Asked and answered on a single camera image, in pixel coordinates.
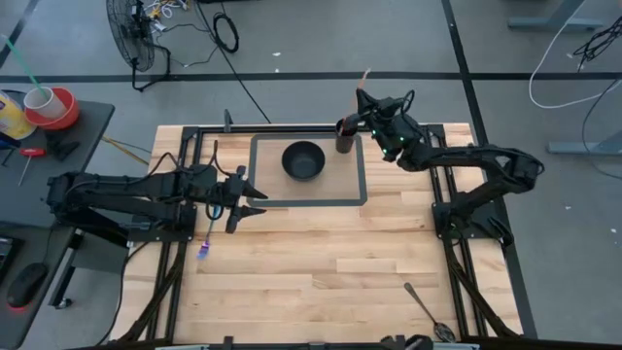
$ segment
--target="screwdriver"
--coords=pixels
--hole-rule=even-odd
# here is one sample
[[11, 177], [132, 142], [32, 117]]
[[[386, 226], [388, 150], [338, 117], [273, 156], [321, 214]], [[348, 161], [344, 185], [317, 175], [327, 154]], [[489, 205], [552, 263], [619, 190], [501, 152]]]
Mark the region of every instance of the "screwdriver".
[[17, 184], [18, 186], [21, 186], [21, 182], [23, 181], [23, 176], [26, 175], [26, 170], [28, 170], [28, 165], [30, 165], [30, 160], [33, 157], [45, 156], [46, 155], [46, 150], [38, 149], [38, 148], [28, 148], [28, 149], [21, 149], [21, 150], [19, 150], [19, 153], [22, 156], [28, 157], [28, 161], [26, 162], [26, 166], [24, 166], [23, 172], [21, 173], [21, 177], [19, 178], [19, 183]]

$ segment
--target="yellow container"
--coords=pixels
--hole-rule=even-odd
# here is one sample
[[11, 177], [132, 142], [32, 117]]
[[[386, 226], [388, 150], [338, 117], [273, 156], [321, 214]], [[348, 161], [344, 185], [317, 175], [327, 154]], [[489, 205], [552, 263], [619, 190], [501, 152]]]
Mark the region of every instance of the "yellow container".
[[13, 99], [0, 92], [0, 131], [21, 140], [30, 136], [36, 127], [26, 120], [25, 114]]

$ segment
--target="gray floor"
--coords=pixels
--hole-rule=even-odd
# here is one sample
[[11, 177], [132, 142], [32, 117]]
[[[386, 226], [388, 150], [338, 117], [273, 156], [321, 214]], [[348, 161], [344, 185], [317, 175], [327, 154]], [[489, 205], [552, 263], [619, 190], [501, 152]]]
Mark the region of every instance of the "gray floor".
[[[559, 1], [452, 0], [471, 72], [531, 72], [553, 33], [507, 30], [509, 16], [549, 15]], [[231, 58], [239, 72], [378, 71], [458, 72], [440, 2], [436, 0], [262, 0], [227, 3], [241, 36]], [[0, 33], [10, 34], [24, 1], [0, 3]], [[217, 6], [207, 6], [210, 17]], [[617, 0], [589, 1], [580, 16], [611, 24], [622, 15]], [[177, 13], [165, 24], [198, 20]], [[590, 34], [560, 38], [543, 72], [571, 72], [578, 60], [567, 53]], [[202, 60], [213, 44], [199, 32], [180, 28], [161, 43], [184, 62]], [[128, 74], [106, 19], [103, 2], [41, 0], [17, 47], [39, 75]], [[588, 64], [588, 71], [619, 71], [620, 43]], [[163, 67], [156, 57], [156, 73]], [[175, 73], [229, 73], [217, 53], [212, 62]], [[22, 75], [11, 55], [0, 75]], [[600, 92], [606, 81], [536, 82], [536, 99], [563, 103]], [[235, 82], [163, 83], [143, 94], [129, 84], [64, 84], [79, 98], [117, 107], [106, 134], [150, 148], [159, 124], [220, 123], [227, 108], [237, 123], [262, 123]], [[278, 123], [332, 122], [348, 112], [355, 81], [249, 82], [265, 112]], [[551, 156], [548, 141], [579, 141], [590, 107], [541, 110], [527, 94], [527, 82], [475, 82], [483, 120], [492, 143], [516, 147], [547, 167], [532, 192], [506, 198], [510, 221], [541, 338], [622, 343], [622, 187], [598, 174], [582, 157]], [[373, 95], [417, 90], [412, 109], [420, 122], [470, 122], [459, 81], [370, 80]], [[2, 84], [0, 88], [26, 89]], [[600, 140], [622, 127], [620, 91], [605, 98], [588, 125], [588, 140]], [[599, 166], [622, 175], [614, 158]], [[141, 175], [145, 167], [101, 143], [88, 171]], [[101, 337], [117, 302], [119, 276], [79, 271], [68, 295], [76, 304], [63, 311], [42, 307], [24, 349], [86, 346]]]

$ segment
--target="red cup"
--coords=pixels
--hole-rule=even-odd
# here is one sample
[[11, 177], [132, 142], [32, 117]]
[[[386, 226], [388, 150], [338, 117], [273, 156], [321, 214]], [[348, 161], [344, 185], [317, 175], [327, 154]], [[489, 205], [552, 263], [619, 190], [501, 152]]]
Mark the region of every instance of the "red cup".
[[53, 87], [52, 91], [67, 108], [67, 112], [60, 118], [52, 120], [39, 115], [37, 112], [26, 108], [26, 119], [33, 125], [45, 130], [61, 130], [70, 127], [78, 120], [80, 105], [76, 97], [65, 87]]

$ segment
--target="white cup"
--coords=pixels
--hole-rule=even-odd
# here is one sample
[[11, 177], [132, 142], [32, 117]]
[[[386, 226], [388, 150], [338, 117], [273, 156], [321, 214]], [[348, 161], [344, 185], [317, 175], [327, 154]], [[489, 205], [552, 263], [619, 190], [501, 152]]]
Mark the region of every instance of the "white cup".
[[67, 113], [67, 108], [62, 101], [54, 94], [51, 88], [41, 87], [46, 93], [46, 98], [42, 95], [38, 88], [31, 89], [26, 93], [23, 104], [26, 108], [37, 112], [41, 117], [56, 120]]

